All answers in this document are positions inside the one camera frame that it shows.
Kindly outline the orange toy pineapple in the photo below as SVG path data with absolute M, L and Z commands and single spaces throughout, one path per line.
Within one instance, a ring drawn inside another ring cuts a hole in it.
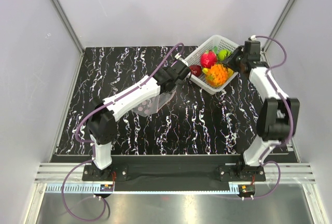
M 209 69 L 208 73 L 205 74 L 205 79 L 210 86 L 220 87 L 224 85 L 233 74 L 234 71 L 232 69 L 222 64 L 215 64 Z

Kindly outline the clear pink-dotted zip bag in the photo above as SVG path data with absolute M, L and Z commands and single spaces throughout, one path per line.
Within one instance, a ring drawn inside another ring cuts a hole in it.
M 141 104 L 137 105 L 135 108 L 131 109 L 132 112 L 142 116 L 147 117 L 149 115 L 156 114 L 165 104 L 167 104 L 175 95 L 177 86 L 175 86 L 169 92 L 163 92 L 158 96 L 151 97 Z

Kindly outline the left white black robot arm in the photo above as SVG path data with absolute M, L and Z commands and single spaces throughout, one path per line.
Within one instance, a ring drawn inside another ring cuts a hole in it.
M 144 76 L 139 82 L 120 93 L 93 100 L 93 111 L 87 121 L 93 141 L 94 175 L 107 180 L 112 175 L 111 146 L 117 138 L 117 122 L 129 111 L 142 117 L 157 113 L 175 95 L 178 85 L 189 78 L 188 63 L 180 60 L 171 66 L 159 68 L 153 76 Z

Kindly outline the green apple toy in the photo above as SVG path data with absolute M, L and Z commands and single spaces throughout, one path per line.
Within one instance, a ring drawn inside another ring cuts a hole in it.
M 227 49 L 223 49 L 223 50 L 221 50 L 221 51 L 218 53 L 217 57 L 218 57 L 218 60 L 219 60 L 219 61 L 223 61 L 224 59 L 226 59 L 227 57 L 229 57 L 231 54 L 232 54 L 231 51 L 229 51 L 229 50 L 227 50 Z

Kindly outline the red dragon fruit toy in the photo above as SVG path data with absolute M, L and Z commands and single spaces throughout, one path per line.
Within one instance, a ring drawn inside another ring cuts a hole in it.
M 201 55 L 200 63 L 203 68 L 210 69 L 217 62 L 217 55 L 213 51 L 207 51 Z

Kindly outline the yellow banana bunch toy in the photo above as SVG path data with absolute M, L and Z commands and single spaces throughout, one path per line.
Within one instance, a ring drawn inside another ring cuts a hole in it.
M 208 68 L 205 68 L 205 67 L 204 67 L 204 68 L 202 69 L 202 72 L 203 72 L 204 74 L 207 74 L 207 73 L 208 73 L 208 71 L 209 71 L 209 69 L 208 69 Z

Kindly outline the dark red plum toy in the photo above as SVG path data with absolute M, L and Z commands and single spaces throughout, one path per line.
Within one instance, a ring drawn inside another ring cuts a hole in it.
M 191 73 L 196 76 L 199 77 L 202 74 L 202 67 L 200 65 L 191 65 L 190 67 Z

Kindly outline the white plastic mesh basket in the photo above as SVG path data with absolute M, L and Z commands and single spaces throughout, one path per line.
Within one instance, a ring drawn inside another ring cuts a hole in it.
M 201 44 L 195 51 L 193 51 L 189 56 L 186 57 L 185 61 L 189 66 L 191 65 L 200 65 L 200 58 L 203 55 L 204 52 L 210 51 L 210 50 L 216 50 L 221 51 L 223 49 L 227 49 L 231 52 L 234 52 L 235 49 L 239 45 L 234 43 L 233 41 L 220 36 L 220 35 L 213 35 L 210 38 L 208 38 L 203 44 Z M 192 76 L 191 81 L 195 83 L 196 85 L 200 86 L 203 90 L 205 90 L 207 93 L 214 95 L 217 92 L 220 92 L 224 89 L 226 85 L 228 85 L 236 76 L 238 75 L 237 72 L 234 72 L 232 76 L 228 78 L 228 80 L 221 86 L 215 87 L 211 86 L 206 78 L 205 74 L 197 76 Z

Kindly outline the black marble pattern mat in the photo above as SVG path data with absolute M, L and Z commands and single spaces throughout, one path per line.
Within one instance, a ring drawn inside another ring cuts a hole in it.
M 90 47 L 84 52 L 53 161 L 83 162 L 92 154 L 75 139 L 92 99 L 112 96 L 150 74 L 166 58 L 168 46 Z M 246 150 L 256 135 L 262 100 L 242 76 L 214 95 L 189 81 L 156 114 L 126 113 L 117 123 L 116 155 L 223 155 Z

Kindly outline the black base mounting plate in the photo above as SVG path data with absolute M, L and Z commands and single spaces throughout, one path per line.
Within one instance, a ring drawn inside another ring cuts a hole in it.
M 99 169 L 84 166 L 84 181 L 134 180 L 138 177 L 203 177 L 222 182 L 266 181 L 262 166 L 245 165 L 242 155 L 115 155 L 112 164 Z

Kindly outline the left connector board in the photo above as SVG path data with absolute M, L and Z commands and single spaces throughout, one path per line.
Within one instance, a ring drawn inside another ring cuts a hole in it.
M 104 183 L 100 185 L 100 192 L 113 193 L 114 192 L 114 183 Z

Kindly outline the right connector board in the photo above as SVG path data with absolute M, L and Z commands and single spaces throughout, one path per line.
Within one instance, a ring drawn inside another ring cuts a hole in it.
M 254 184 L 241 185 L 240 192 L 241 193 L 255 192 L 255 185 Z

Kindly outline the right aluminium frame post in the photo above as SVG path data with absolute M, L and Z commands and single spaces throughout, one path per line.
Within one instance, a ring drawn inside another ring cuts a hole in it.
M 280 28 L 282 27 L 284 21 L 286 20 L 287 16 L 289 15 L 291 9 L 293 8 L 294 4 L 295 4 L 296 0 L 287 0 L 287 2 L 285 3 L 276 23 L 274 24 L 269 37 L 270 38 L 276 38 Z

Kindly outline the aluminium frame post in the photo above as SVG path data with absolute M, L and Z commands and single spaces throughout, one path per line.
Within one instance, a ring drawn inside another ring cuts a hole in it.
M 81 44 L 77 34 L 74 31 L 74 28 L 72 26 L 72 24 L 70 23 L 61 3 L 60 0 L 50 0 L 55 11 L 57 12 L 62 24 L 64 25 L 67 33 L 69 34 L 71 40 L 73 41 L 76 49 L 78 50 L 78 52 L 80 54 L 84 53 L 85 48 L 83 47 L 83 45 Z
M 287 0 L 287 2 L 285 3 L 276 23 L 274 24 L 269 37 L 270 38 L 276 38 L 280 28 L 282 27 L 284 21 L 286 20 L 287 16 L 289 15 L 291 9 L 293 8 L 294 4 L 295 4 L 296 0 Z

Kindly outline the left aluminium frame post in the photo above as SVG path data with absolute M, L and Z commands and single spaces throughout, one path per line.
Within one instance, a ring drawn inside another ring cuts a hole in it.
M 60 0 L 50 0 L 55 11 L 57 12 L 62 24 L 64 25 L 67 33 L 69 34 L 71 40 L 73 41 L 76 49 L 78 50 L 78 52 L 80 54 L 84 53 L 85 48 L 83 47 L 83 45 L 81 44 L 77 34 L 74 31 L 74 28 L 72 26 L 72 24 L 70 23 L 61 3 Z

